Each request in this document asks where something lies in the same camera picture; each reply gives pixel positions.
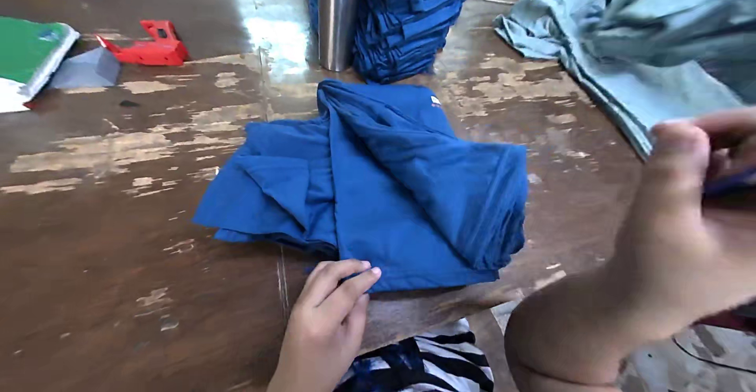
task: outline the red plastic piece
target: red plastic piece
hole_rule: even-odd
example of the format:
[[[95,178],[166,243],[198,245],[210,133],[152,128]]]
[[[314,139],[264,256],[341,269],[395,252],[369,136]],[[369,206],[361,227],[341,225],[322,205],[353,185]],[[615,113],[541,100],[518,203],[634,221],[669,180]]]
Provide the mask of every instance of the red plastic piece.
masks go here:
[[[110,50],[122,63],[147,66],[181,66],[189,59],[184,43],[176,37],[173,23],[168,20],[141,20],[139,24],[149,33],[152,42],[137,41],[129,48],[121,48],[109,40],[95,35],[100,44]]]

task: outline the stainless steel cylinder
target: stainless steel cylinder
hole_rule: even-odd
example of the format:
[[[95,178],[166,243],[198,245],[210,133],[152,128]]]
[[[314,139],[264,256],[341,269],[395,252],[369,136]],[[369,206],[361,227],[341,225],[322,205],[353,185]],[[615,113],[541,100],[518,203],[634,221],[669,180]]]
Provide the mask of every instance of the stainless steel cylinder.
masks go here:
[[[358,4],[359,0],[317,0],[318,55],[328,70],[352,65]]]

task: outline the stack of blue clothes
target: stack of blue clothes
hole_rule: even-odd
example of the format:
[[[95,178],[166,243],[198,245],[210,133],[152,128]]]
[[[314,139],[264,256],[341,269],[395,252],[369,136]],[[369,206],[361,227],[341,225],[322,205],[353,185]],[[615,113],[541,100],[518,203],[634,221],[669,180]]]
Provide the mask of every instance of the stack of blue clothes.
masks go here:
[[[432,71],[465,0],[362,0],[354,69],[368,83],[391,83]]]
[[[372,291],[494,281],[524,244],[523,146],[454,136],[433,91],[324,80],[320,116],[250,123],[194,222],[383,271]]]

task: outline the gray object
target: gray object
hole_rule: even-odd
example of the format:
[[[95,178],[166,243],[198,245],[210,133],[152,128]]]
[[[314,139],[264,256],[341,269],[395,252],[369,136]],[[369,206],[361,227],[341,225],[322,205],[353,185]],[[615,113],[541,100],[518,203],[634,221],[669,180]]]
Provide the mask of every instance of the gray object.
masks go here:
[[[318,54],[321,66],[341,71],[352,65],[359,0],[317,0]]]
[[[598,59],[584,43],[605,0],[520,0],[496,32],[525,57],[559,59],[622,129],[642,157],[651,151],[649,130],[658,122],[700,116],[742,105],[695,61],[671,67]]]
[[[121,63],[107,49],[98,47],[63,60],[50,80],[51,88],[112,87],[116,84]]]

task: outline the black and white striped fabric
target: black and white striped fabric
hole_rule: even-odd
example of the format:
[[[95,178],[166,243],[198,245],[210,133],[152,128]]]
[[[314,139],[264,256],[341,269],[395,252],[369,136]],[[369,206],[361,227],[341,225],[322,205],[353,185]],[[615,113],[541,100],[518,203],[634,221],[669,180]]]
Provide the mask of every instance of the black and white striped fabric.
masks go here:
[[[493,379],[462,319],[357,357],[335,392],[493,391]]]

